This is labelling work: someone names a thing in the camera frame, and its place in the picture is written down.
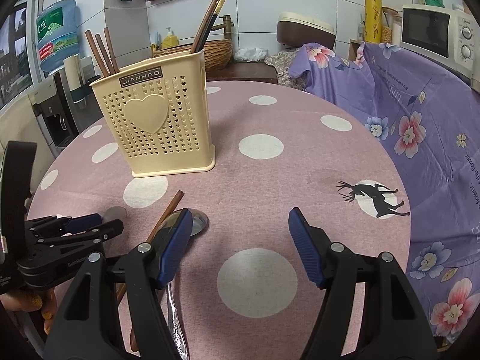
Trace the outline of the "left hand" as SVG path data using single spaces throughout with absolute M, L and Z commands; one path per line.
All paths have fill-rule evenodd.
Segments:
M 7 311 L 40 311 L 44 320 L 44 331 L 49 335 L 58 310 L 54 289 L 40 292 L 14 290 L 1 295 L 1 303 Z

